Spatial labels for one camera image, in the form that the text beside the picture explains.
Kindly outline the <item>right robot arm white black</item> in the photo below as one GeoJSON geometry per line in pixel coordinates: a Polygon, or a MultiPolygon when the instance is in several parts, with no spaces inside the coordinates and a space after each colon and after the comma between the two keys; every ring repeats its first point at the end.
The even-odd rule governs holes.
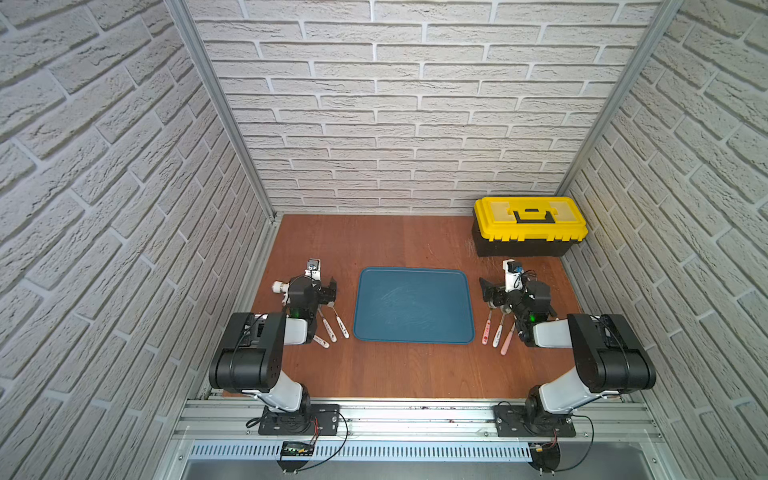
{"type": "Polygon", "coordinates": [[[577,313],[552,319],[551,291],[542,282],[520,281],[509,289],[481,279],[480,286],[484,301],[514,316],[511,332],[525,346],[573,354],[573,368],[530,390],[524,407],[530,422],[564,418],[597,399],[655,386],[656,368],[624,316],[577,313]]]}

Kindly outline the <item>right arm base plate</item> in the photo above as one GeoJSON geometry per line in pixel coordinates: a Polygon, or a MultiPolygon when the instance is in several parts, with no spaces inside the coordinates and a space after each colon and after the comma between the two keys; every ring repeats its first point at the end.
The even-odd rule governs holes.
{"type": "Polygon", "coordinates": [[[571,415],[530,411],[523,405],[500,403],[492,408],[499,437],[574,438],[576,430],[571,415]]]}

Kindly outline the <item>white handled fork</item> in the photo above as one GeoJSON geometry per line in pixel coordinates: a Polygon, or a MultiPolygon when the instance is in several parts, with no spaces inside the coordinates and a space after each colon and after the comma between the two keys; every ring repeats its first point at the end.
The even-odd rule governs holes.
{"type": "Polygon", "coordinates": [[[337,336],[336,336],[335,332],[333,331],[329,321],[327,320],[327,318],[324,315],[324,313],[323,313],[321,308],[318,308],[318,314],[321,317],[321,320],[323,322],[324,328],[325,328],[325,330],[327,332],[327,335],[328,335],[329,339],[331,340],[332,343],[336,343],[338,341],[337,336]]]}

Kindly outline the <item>white handled spoon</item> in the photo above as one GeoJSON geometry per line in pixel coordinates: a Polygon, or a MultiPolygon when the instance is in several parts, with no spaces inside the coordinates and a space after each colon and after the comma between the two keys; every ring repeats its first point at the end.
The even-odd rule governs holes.
{"type": "Polygon", "coordinates": [[[326,340],[324,340],[321,337],[319,337],[318,335],[314,335],[313,341],[316,342],[317,344],[321,345],[325,349],[329,349],[330,348],[330,344],[326,340]]]}
{"type": "Polygon", "coordinates": [[[331,310],[333,311],[333,314],[334,314],[334,316],[335,316],[335,318],[336,318],[336,320],[337,320],[338,326],[339,326],[339,328],[340,328],[340,331],[341,331],[341,333],[342,333],[343,337],[344,337],[345,339],[349,339],[349,338],[350,338],[350,336],[349,336],[349,332],[348,332],[348,329],[346,328],[346,326],[345,326],[345,324],[344,324],[343,320],[341,319],[341,317],[340,317],[340,315],[339,315],[338,311],[337,311],[337,310],[336,310],[336,308],[335,308],[335,301],[331,301],[330,303],[328,303],[328,306],[329,306],[329,307],[331,308],[331,310]]]}

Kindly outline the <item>pink handled spoon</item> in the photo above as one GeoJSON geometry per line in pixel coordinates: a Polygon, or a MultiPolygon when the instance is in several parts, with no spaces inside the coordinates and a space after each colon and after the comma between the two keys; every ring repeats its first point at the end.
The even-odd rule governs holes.
{"type": "Polygon", "coordinates": [[[484,330],[481,337],[481,344],[487,345],[489,342],[489,336],[490,336],[490,329],[492,325],[492,317],[493,317],[493,309],[490,309],[488,312],[488,316],[485,322],[484,330]]]}
{"type": "Polygon", "coordinates": [[[502,337],[502,333],[503,333],[503,328],[504,328],[504,323],[505,323],[505,319],[507,317],[507,311],[505,309],[501,309],[500,313],[501,313],[500,321],[499,321],[499,324],[497,326],[497,329],[496,329],[494,337],[493,337],[493,342],[492,342],[492,347],[493,348],[498,348],[499,345],[500,345],[501,337],[502,337]]]}

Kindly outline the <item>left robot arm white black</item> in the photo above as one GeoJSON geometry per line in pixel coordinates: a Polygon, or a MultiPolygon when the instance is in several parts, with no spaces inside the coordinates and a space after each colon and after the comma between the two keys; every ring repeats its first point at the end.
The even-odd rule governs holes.
{"type": "Polygon", "coordinates": [[[232,314],[211,361],[209,383],[229,393],[252,395],[276,415],[307,416],[308,389],[282,370],[284,348],[314,341],[318,309],[336,299],[337,282],[324,285],[305,274],[276,281],[272,290],[282,296],[280,311],[232,314]]]}

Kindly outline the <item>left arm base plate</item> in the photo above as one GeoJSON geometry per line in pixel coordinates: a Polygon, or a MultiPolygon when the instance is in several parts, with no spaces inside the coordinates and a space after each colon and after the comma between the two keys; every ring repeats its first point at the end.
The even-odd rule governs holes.
{"type": "Polygon", "coordinates": [[[335,436],[340,420],[340,405],[312,404],[296,412],[263,409],[257,425],[261,436],[335,436]]]}

